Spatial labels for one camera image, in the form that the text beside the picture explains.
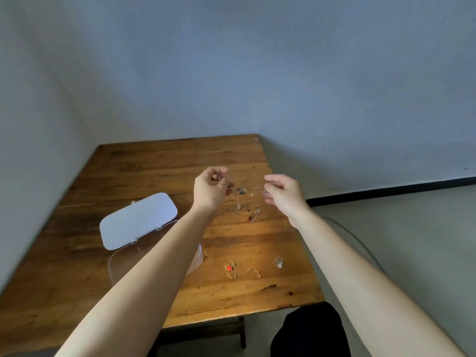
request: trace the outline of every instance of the left arm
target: left arm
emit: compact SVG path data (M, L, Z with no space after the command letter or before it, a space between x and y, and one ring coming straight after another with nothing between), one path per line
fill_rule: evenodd
M92 308L57 357L148 353L207 225L230 192L227 172L208 168L195 179L190 211Z

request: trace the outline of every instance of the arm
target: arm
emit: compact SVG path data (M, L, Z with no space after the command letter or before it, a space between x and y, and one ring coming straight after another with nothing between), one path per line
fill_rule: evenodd
M227 172L228 168L208 168L195 179L190 211L92 308L57 357L148 353L205 228L231 192Z
M297 228L374 357L464 356L410 297L307 205L296 180L267 175L264 197Z

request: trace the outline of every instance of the wooden table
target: wooden table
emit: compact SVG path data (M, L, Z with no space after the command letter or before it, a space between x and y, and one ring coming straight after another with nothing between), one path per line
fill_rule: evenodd
M179 216L193 201L194 178L224 165L245 204L228 196L203 238L205 260L188 275L164 327L243 316L324 301L301 239L288 219L253 194L271 173L257 135L101 145L68 189L0 297L0 356L60 346L111 288L99 222L157 192L170 195ZM249 222L254 204L262 209ZM283 268L273 264L284 260ZM255 267L231 280L234 272Z

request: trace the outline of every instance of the person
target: person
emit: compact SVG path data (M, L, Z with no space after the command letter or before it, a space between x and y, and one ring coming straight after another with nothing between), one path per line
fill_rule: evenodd
M276 205L299 230L373 357L464 356L410 297L309 208L296 180L285 175L265 180L266 203ZM200 174L191 209L92 308L56 356L146 356L231 187L228 168ZM312 322L319 318L326 323ZM271 356L290 354L350 355L339 316L329 304L301 307L286 317Z

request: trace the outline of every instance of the left hand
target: left hand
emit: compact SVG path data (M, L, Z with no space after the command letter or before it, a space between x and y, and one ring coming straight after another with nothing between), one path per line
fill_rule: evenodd
M232 193L233 183L227 167L210 167L195 178L192 210L213 216L220 209L225 196Z

